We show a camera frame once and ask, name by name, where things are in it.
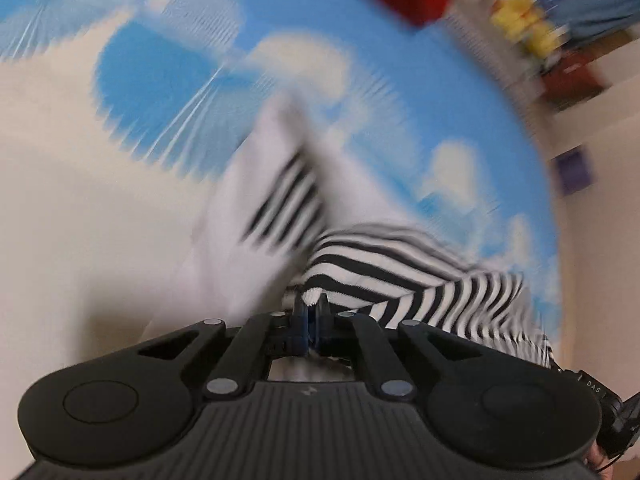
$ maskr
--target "round metal cap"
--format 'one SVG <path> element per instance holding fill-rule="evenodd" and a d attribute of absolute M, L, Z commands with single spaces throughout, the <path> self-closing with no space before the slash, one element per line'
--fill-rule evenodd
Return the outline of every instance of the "round metal cap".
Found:
<path fill-rule="evenodd" d="M 271 312 L 271 326 L 275 328 L 284 328 L 289 324 L 289 318 L 287 318 L 287 313 L 281 310 L 276 310 L 275 312 Z"/>
<path fill-rule="evenodd" d="M 391 395 L 394 397 L 407 396 L 414 390 L 414 387 L 407 381 L 398 380 L 387 381 L 385 383 L 382 383 L 382 386 L 380 387 L 382 388 L 382 391 L 387 395 Z"/>
<path fill-rule="evenodd" d="M 209 381 L 207 383 L 207 390 L 209 390 L 212 394 L 232 394 L 237 389 L 238 383 L 236 383 L 233 379 L 227 379 L 226 377 L 213 379 L 212 381 Z"/>

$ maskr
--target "yellow object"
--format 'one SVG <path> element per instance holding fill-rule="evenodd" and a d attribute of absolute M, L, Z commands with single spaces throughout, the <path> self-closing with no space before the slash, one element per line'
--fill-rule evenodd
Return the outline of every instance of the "yellow object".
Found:
<path fill-rule="evenodd" d="M 555 28 L 549 22 L 537 22 L 531 25 L 525 45 L 540 59 L 546 59 L 562 46 Z"/>
<path fill-rule="evenodd" d="M 491 22 L 511 43 L 523 42 L 540 59 L 561 47 L 559 35 L 534 0 L 497 0 Z"/>

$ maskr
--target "person's hand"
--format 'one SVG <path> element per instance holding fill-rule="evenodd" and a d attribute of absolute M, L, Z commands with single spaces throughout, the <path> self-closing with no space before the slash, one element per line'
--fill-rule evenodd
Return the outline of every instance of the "person's hand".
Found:
<path fill-rule="evenodd" d="M 600 446 L 596 442 L 591 444 L 591 447 L 587 453 L 585 458 L 587 466 L 590 469 L 597 471 L 601 467 L 606 466 L 609 463 L 608 457 L 604 454 L 604 452 L 600 449 Z M 602 480 L 612 480 L 613 479 L 613 467 L 607 467 L 604 471 L 598 473 Z"/>

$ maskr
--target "blue cloud-patterned fabric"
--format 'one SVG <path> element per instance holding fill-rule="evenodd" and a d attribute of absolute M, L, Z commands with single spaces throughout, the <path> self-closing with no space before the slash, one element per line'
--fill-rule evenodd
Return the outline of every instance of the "blue cloud-patterned fabric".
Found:
<path fill-rule="evenodd" d="M 0 62 L 104 23 L 118 24 L 95 53 L 95 114 L 132 163 L 214 180 L 265 99 L 293 87 L 316 129 L 432 234 L 523 270 L 554 334 L 544 169 L 507 98 L 442 24 L 409 30 L 374 0 L 0 0 Z"/>

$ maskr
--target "black and white striped fabric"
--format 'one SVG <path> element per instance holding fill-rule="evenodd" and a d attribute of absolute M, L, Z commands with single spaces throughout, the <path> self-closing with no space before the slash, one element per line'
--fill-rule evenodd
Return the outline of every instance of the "black and white striped fabric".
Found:
<path fill-rule="evenodd" d="M 242 240 L 296 250 L 324 228 L 324 211 L 315 173 L 297 152 L 275 178 L 271 189 L 244 232 Z"/>
<path fill-rule="evenodd" d="M 474 267 L 420 231 L 364 224 L 324 232 L 292 285 L 311 306 L 368 314 L 383 328 L 415 319 L 541 365 L 552 357 L 521 274 Z"/>
<path fill-rule="evenodd" d="M 331 306 L 353 309 L 443 285 L 473 270 L 423 232 L 361 224 L 324 232 L 302 281 L 305 291 L 324 291 Z"/>

